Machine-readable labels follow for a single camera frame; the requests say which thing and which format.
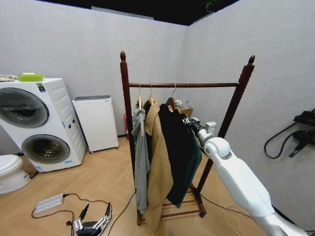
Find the green sponge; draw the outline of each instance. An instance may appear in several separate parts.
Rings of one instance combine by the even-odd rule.
[[[21,82],[40,82],[43,81],[43,74],[35,74],[35,73],[23,73],[18,76],[19,81]]]

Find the clothes rack finial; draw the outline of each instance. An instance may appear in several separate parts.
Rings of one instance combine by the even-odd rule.
[[[253,64],[253,63],[254,63],[254,60],[255,60],[255,55],[252,55],[252,56],[250,57],[250,59],[248,60],[248,65],[249,65],[249,64]]]
[[[121,51],[121,52],[120,52],[120,59],[121,59],[122,61],[125,61],[125,60],[126,60],[126,54],[125,54],[124,51]]]

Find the white cabinet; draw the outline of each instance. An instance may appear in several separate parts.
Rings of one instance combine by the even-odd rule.
[[[118,148],[111,96],[76,97],[72,103],[90,153],[106,148]]]

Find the white appliance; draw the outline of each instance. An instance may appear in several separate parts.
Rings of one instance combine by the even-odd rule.
[[[61,78],[0,83],[0,124],[39,172],[82,163],[86,143]]]
[[[77,97],[72,103],[80,120],[90,153],[106,148],[118,148],[111,96]]]

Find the white wall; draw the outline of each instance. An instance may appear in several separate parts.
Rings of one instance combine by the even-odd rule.
[[[120,51],[126,53],[131,81],[179,81],[187,27],[40,1],[2,0],[0,31],[0,74],[62,77],[71,99],[112,95],[121,135],[126,131]],[[2,128],[0,137],[0,154],[18,150]]]
[[[315,107],[314,12],[313,0],[238,1],[189,26],[183,75],[187,82],[236,82],[256,55],[227,139],[269,189],[273,204],[305,229],[315,221],[315,148],[291,159],[296,143],[289,141],[284,155],[271,160],[263,145],[295,115]],[[186,97],[202,121],[222,121],[232,92],[196,89]],[[286,136],[270,145],[271,154]]]
[[[38,1],[0,1],[0,73],[63,77],[71,98],[110,94],[123,134],[121,50],[133,82],[235,82],[255,54],[256,67],[227,139],[270,190],[274,205],[312,228],[314,147],[290,159],[296,144],[290,141],[283,157],[270,160],[263,144],[295,115],[315,107],[314,10],[312,0],[241,0],[187,28]],[[142,89],[142,97],[149,92]],[[152,89],[160,102],[171,92]],[[177,89],[174,97],[191,100],[202,121],[220,124],[232,93],[232,88]],[[138,89],[131,94],[135,101]],[[17,150],[2,129],[0,137],[0,154]],[[276,150],[270,146],[271,153]]]

